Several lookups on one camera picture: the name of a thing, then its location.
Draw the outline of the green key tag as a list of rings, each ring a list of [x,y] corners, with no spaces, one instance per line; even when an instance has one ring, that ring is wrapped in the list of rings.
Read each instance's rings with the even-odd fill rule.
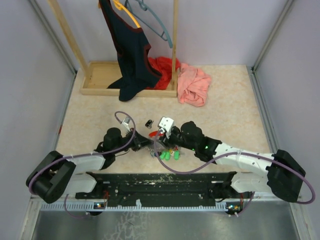
[[[160,155],[161,160],[169,161],[171,158],[171,153],[169,151],[163,151]]]
[[[178,160],[178,159],[180,158],[180,152],[179,152],[178,150],[174,151],[174,153],[173,153],[173,158],[174,158],[175,160]]]

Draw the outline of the red key tag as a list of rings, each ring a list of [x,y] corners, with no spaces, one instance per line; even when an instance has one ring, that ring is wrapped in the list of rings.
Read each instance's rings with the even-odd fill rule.
[[[159,130],[153,131],[148,134],[148,136],[150,138],[160,137],[161,135],[162,135],[162,133]]]

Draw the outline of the black headed key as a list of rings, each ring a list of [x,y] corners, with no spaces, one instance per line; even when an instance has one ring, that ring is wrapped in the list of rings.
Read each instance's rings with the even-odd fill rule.
[[[152,125],[153,125],[153,120],[149,119],[146,123],[145,123],[145,126],[148,128],[148,129],[151,129],[152,128]]]

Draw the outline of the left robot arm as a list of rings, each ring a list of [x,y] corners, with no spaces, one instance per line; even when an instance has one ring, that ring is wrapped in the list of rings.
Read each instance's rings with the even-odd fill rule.
[[[103,195],[104,186],[98,183],[92,172],[110,167],[116,154],[134,152],[151,145],[153,141],[142,136],[133,128],[125,136],[121,130],[112,127],[107,130],[92,153],[63,156],[58,151],[49,152],[26,180],[26,186],[33,195],[46,203],[56,202],[61,196],[87,193],[97,199]]]

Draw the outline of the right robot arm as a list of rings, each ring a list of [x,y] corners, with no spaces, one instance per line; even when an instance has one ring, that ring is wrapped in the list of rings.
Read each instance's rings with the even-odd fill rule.
[[[287,151],[254,153],[232,147],[204,135],[193,121],[176,127],[172,119],[165,119],[158,127],[163,133],[159,139],[164,146],[191,150],[205,163],[245,170],[233,174],[223,185],[227,197],[235,198],[244,192],[265,192],[289,203],[298,202],[306,172]]]

